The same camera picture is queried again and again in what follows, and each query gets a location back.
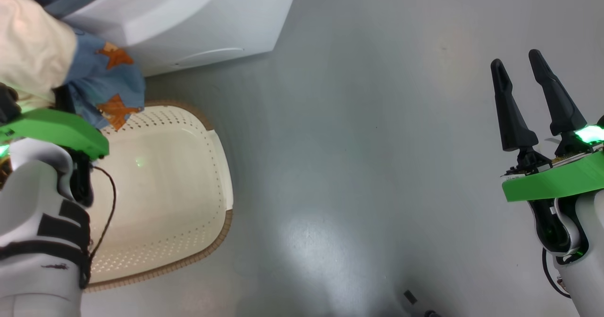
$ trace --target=gray floor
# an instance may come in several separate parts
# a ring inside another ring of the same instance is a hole
[[[576,316],[544,278],[529,208],[504,201],[515,155],[501,151],[489,64],[504,61],[542,140],[531,48],[595,122],[603,8],[294,0],[274,52],[151,78],[149,98],[216,126],[233,227],[200,263],[85,295],[84,316],[404,316],[405,289],[444,317]]]

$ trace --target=white washing machine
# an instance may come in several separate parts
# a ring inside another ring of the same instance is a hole
[[[269,52],[292,0],[37,0],[128,51],[145,76]]]

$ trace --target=black cable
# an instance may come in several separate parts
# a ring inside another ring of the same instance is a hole
[[[92,264],[92,259],[94,258],[94,255],[97,254],[97,250],[99,250],[99,246],[101,246],[101,242],[103,242],[103,238],[105,237],[105,233],[107,233],[107,229],[109,228],[109,225],[111,223],[111,220],[113,218],[113,213],[115,212],[115,201],[117,199],[117,190],[115,190],[115,182],[113,180],[113,178],[111,177],[111,175],[109,175],[109,173],[107,173],[107,171],[105,171],[104,169],[100,168],[100,167],[93,167],[94,169],[98,169],[99,171],[105,173],[105,175],[107,175],[107,177],[109,178],[109,181],[111,182],[111,187],[113,188],[114,191],[114,202],[113,205],[111,207],[111,213],[109,214],[109,218],[107,219],[107,223],[105,224],[105,227],[103,229],[103,233],[101,233],[101,237],[99,238],[99,242],[97,242],[97,246],[94,247],[94,249],[92,250],[92,252],[90,253],[90,263]]]
[[[543,248],[543,252],[541,253],[541,262],[543,263],[543,272],[545,272],[545,276],[547,277],[547,280],[550,282],[550,284],[552,285],[552,287],[558,292],[560,293],[562,296],[565,296],[566,298],[570,298],[570,295],[567,293],[563,293],[562,290],[560,290],[560,288],[558,287],[558,285],[556,285],[556,282],[554,282],[554,280],[552,279],[552,276],[550,275],[550,270],[547,269],[547,251],[545,250],[545,248]]]

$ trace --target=brown woven basket trim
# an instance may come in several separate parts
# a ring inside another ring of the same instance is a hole
[[[232,220],[233,220],[233,210],[230,209],[226,212],[225,223],[222,225],[222,231],[220,231],[221,234],[224,233],[226,235],[228,233]],[[106,289],[113,289],[115,287],[120,287],[123,285],[134,284],[134,283],[140,283],[142,281],[145,281],[145,280],[148,280],[151,278],[155,278],[155,277],[163,275],[163,274],[168,274],[169,272],[178,270],[182,267],[185,267],[192,263],[196,263],[196,262],[200,261],[201,259],[204,259],[205,257],[209,256],[212,252],[214,252],[218,248],[219,245],[220,245],[220,243],[218,242],[218,239],[216,238],[216,240],[214,240],[214,242],[212,242],[212,244],[210,244],[210,246],[208,246],[204,250],[199,251],[198,253],[195,253],[194,255],[190,255],[189,257],[186,257],[179,261],[175,261],[174,263],[170,263],[168,265],[164,265],[164,266],[155,268],[153,270],[141,272],[140,274],[122,277],[122,278],[118,278],[116,280],[102,281],[99,283],[90,284],[90,285],[88,285],[86,290],[84,290],[84,292],[97,292],[97,291],[102,291],[102,290],[106,290]]]
[[[198,110],[197,108],[195,108],[194,106],[191,106],[189,104],[186,104],[184,102],[179,102],[176,100],[149,100],[149,101],[145,101],[145,107],[151,107],[151,106],[174,106],[174,107],[180,107],[186,111],[189,111],[191,114],[195,115],[195,117],[197,117],[197,119],[199,119],[199,121],[201,121],[201,123],[203,124],[203,126],[205,127],[206,130],[211,131],[214,129],[214,126],[212,126],[212,124],[210,124],[210,121],[207,119],[207,117],[205,117],[205,115],[203,115],[203,113],[201,113],[200,110]]]

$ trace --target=beige plastic basket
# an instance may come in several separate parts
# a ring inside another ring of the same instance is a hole
[[[220,139],[203,114],[179,102],[149,102],[119,131],[102,132],[110,155],[99,167],[114,178],[117,203],[87,291],[137,283],[212,253],[231,225],[233,187]],[[113,192],[99,171],[92,187],[96,242]]]

